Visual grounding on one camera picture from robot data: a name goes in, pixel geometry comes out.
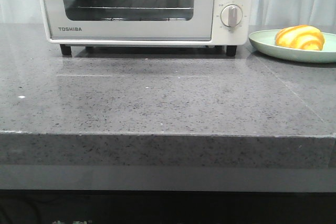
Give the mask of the oven glass door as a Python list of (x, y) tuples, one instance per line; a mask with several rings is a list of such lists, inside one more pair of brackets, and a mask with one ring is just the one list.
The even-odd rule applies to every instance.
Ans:
[(41, 0), (53, 40), (210, 40), (214, 0)]

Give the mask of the green plate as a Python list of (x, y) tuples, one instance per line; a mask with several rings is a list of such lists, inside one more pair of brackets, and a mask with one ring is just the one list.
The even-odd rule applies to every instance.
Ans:
[(335, 34), (325, 33), (321, 51), (280, 47), (275, 44), (278, 29), (260, 30), (249, 34), (251, 45), (259, 52), (282, 60), (303, 63), (335, 63)]

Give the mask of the white Toshiba toaster oven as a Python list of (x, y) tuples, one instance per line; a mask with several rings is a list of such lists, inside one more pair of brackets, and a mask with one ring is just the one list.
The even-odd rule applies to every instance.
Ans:
[[(210, 40), (53, 40), (47, 28), (43, 3), (40, 0), (41, 13), (47, 40), (52, 44), (58, 44), (61, 53), (71, 55), (73, 46), (84, 46), (87, 50), (94, 47), (198, 47), (213, 46), (225, 50), (226, 54), (233, 57), (237, 47), (243, 45), (248, 39), (249, 17), (252, 0), (214, 0), (212, 32)], [(220, 18), (222, 10), (228, 5), (237, 5), (243, 11), (241, 22), (234, 28), (226, 27)]]

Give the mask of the lower oven timer knob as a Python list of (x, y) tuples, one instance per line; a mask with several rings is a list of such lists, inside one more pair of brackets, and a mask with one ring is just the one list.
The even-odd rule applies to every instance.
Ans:
[(243, 18), (243, 11), (237, 5), (228, 5), (221, 12), (221, 21), (226, 27), (236, 27)]

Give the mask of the yellow striped bread roll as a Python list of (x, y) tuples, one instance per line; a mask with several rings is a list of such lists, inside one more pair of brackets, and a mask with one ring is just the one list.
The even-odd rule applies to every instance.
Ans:
[(280, 47), (321, 51), (325, 38), (320, 29), (310, 25), (283, 28), (275, 35), (275, 45)]

